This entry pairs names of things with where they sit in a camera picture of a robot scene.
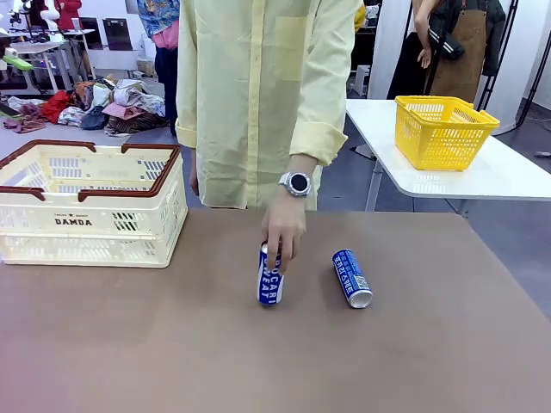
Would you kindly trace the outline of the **person's left hand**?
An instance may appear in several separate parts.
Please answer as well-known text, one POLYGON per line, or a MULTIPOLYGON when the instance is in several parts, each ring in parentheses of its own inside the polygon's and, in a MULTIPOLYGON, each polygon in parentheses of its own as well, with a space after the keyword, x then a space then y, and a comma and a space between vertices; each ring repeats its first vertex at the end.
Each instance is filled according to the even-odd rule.
POLYGON ((263 218, 263 238, 268 246, 268 265, 273 269, 280 257, 280 273, 297 256, 300 240, 306 232, 306 210, 303 198, 292 196, 279 186, 263 218))

